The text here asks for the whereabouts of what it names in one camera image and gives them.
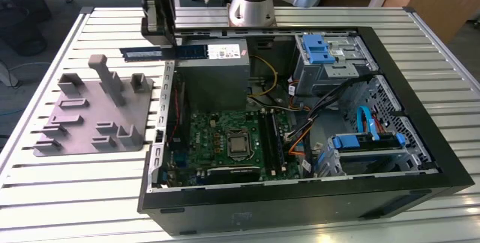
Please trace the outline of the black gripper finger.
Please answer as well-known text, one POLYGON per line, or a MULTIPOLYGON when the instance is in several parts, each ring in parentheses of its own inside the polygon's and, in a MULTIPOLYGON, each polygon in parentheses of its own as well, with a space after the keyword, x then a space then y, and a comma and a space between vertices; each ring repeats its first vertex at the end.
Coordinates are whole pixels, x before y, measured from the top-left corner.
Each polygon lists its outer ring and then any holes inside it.
POLYGON ((141 0, 143 18, 141 19, 141 35, 159 47, 177 45, 174 36, 174 0, 141 0))

